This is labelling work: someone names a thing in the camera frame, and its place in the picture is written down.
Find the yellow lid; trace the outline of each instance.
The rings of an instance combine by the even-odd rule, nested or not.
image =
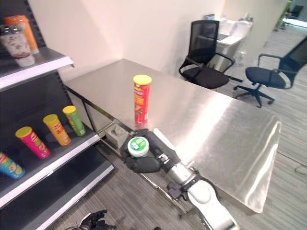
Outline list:
[[[69,106],[66,106],[65,108],[63,108],[63,113],[65,114],[72,114],[73,112],[76,111],[76,107],[73,106],[73,105],[69,105]]]
[[[49,114],[44,117],[43,122],[45,124],[48,124],[48,123],[55,122],[57,119],[58,119],[58,116],[56,114]]]
[[[137,85],[148,85],[152,82],[152,78],[145,74],[139,74],[133,77],[133,81]]]
[[[25,126],[20,129],[18,129],[15,133],[15,136],[18,138],[24,138],[28,136],[32,131],[32,128],[30,126]]]

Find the orange pringles can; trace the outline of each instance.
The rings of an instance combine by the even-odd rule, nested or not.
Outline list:
[[[145,74],[133,77],[134,81],[134,119],[146,122],[148,119],[149,91],[152,78]]]
[[[70,137],[67,135],[56,114],[49,114],[45,116],[43,122],[48,126],[60,145],[68,145],[71,142]]]
[[[39,49],[37,47],[37,43],[35,41],[34,35],[32,33],[31,27],[29,20],[26,18],[24,15],[16,15],[16,16],[11,16],[11,17],[5,17],[4,22],[6,24],[18,24],[21,26],[21,28],[24,31],[24,36],[27,39],[27,42],[30,46],[31,53],[32,54],[37,54],[39,52]]]

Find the green lid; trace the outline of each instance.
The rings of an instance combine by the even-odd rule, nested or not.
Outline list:
[[[149,150],[148,140],[144,137],[132,138],[128,142],[128,151],[133,157],[143,157]]]

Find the small round container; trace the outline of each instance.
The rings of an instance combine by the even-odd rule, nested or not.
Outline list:
[[[63,108],[63,113],[67,117],[71,127],[75,131],[78,136],[83,136],[86,131],[82,121],[79,118],[79,114],[77,113],[77,109],[73,105],[66,106]]]
[[[43,122],[48,126],[60,145],[65,146],[71,142],[70,137],[67,135],[56,114],[49,114],[45,116]]]
[[[134,119],[146,122],[148,119],[149,91],[152,78],[145,74],[133,77],[134,81]]]
[[[134,158],[145,157],[149,150],[149,142],[144,137],[132,138],[128,142],[128,151]]]
[[[50,155],[50,150],[47,149],[46,145],[38,138],[30,126],[18,129],[15,136],[40,159],[44,159]]]

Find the floor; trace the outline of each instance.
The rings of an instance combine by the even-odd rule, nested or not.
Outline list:
[[[283,55],[289,48],[273,48],[281,42],[296,44],[305,30],[288,27],[287,31],[273,32],[264,47],[264,52]],[[264,66],[272,65],[267,61]],[[244,68],[236,67],[233,76],[245,80]],[[262,214],[247,215],[233,204],[222,200],[243,230],[307,230],[307,78],[304,69],[297,76],[295,86],[287,91],[263,89],[276,98],[273,105],[264,107],[277,113],[283,120],[280,148],[275,160],[267,201]],[[233,96],[242,91],[233,91],[235,82],[220,88],[218,92]],[[257,105],[251,97],[241,99]],[[200,230],[204,229],[195,217],[179,220],[180,211],[154,190],[137,174],[128,170],[114,154],[107,158],[116,166],[116,171],[98,184],[79,203],[55,222],[49,230],[64,230],[76,226],[88,213],[107,208],[106,221],[117,225],[119,230]]]
[[[272,32],[270,39],[262,49],[262,53],[284,56],[306,35],[306,28],[291,25],[287,26],[285,31]],[[278,67],[278,60],[274,58],[265,57],[262,60],[261,67],[268,69]],[[244,80],[239,85],[253,88],[245,76],[245,68],[245,66],[232,67],[227,74]],[[231,97],[246,92],[242,89],[234,91],[233,87],[236,85],[238,85],[238,82],[231,80],[225,86],[218,88],[217,92]],[[280,90],[263,86],[261,91],[275,98],[272,105],[267,104],[268,99],[263,98],[261,109],[267,109],[277,114],[283,123],[278,151],[303,165],[307,165],[307,65],[298,73],[293,88]],[[238,99],[255,106],[258,105],[256,99],[250,95]]]

